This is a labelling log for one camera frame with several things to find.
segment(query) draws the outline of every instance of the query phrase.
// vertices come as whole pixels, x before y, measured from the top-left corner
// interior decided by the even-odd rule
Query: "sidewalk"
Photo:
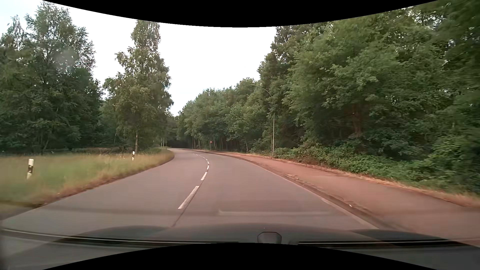
[[[344,176],[269,157],[205,151],[247,160],[294,181],[354,214],[371,216],[393,229],[447,239],[480,239],[480,209],[420,192]]]

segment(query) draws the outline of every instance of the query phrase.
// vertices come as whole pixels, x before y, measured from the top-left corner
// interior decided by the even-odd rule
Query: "curb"
[[[233,156],[233,155],[229,155],[229,154],[225,154],[225,153],[218,153],[218,152],[211,152],[211,151],[204,151],[204,150],[196,150],[196,149],[185,149],[185,150],[203,152],[203,153],[210,153],[210,154],[215,154],[215,155],[220,155],[220,156],[225,156],[225,157],[232,157],[232,158],[236,158],[236,159],[240,159],[240,160],[250,162],[250,163],[255,164],[259,167],[262,167],[263,169],[265,169],[267,171],[273,172],[274,174],[276,174],[278,176],[281,176],[281,177],[283,177],[283,178],[285,178],[285,179],[287,179],[287,180],[289,180],[289,181],[291,181],[291,182],[293,182],[293,183],[295,183],[299,186],[302,186],[305,189],[308,189],[309,191],[315,193],[316,195],[318,195],[318,196],[320,196],[320,197],[322,197],[326,200],[329,200],[333,204],[343,208],[344,210],[350,212],[351,214],[353,214],[353,215],[355,215],[359,218],[364,219],[365,221],[371,223],[372,225],[376,226],[379,229],[405,231],[405,232],[410,231],[409,229],[401,227],[399,225],[385,222],[385,221],[382,220],[382,218],[376,216],[375,214],[371,213],[370,211],[368,211],[366,209],[360,209],[358,206],[351,205],[352,202],[348,203],[348,202],[344,201],[342,198],[339,198],[335,195],[328,194],[325,191],[321,190],[319,187],[313,185],[312,183],[309,183],[307,181],[302,181],[298,177],[294,177],[294,176],[291,176],[289,174],[279,172],[279,171],[277,171],[277,170],[275,170],[275,169],[273,169],[273,168],[271,168],[267,165],[264,165],[262,163],[255,162],[255,161],[252,161],[252,160],[248,160],[248,159],[245,159],[244,157]]]

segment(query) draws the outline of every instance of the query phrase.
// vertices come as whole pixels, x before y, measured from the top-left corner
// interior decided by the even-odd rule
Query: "curved road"
[[[318,195],[247,161],[172,151],[175,158],[166,164],[24,212],[4,220],[2,226],[62,235],[119,226],[224,222],[372,228]]]

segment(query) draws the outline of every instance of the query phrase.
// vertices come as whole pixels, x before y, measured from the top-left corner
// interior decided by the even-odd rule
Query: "windshield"
[[[35,261],[65,239],[480,246],[479,12],[232,28],[3,3],[2,257],[127,252]]]

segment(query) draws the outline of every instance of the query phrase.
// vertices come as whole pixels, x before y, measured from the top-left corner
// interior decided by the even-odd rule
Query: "roadside vegetation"
[[[112,55],[123,72],[100,82],[95,46],[68,9],[42,1],[24,18],[12,17],[0,37],[2,207],[48,202],[173,158],[160,147],[176,131],[159,23],[137,20],[133,47]]]
[[[173,158],[166,148],[132,154],[46,154],[0,157],[0,198],[13,203],[41,204],[71,195],[158,166]],[[26,161],[34,159],[34,171],[27,179]]]
[[[277,27],[260,80],[199,94],[178,139],[268,154],[275,119],[278,158],[480,194],[479,13],[438,0]]]

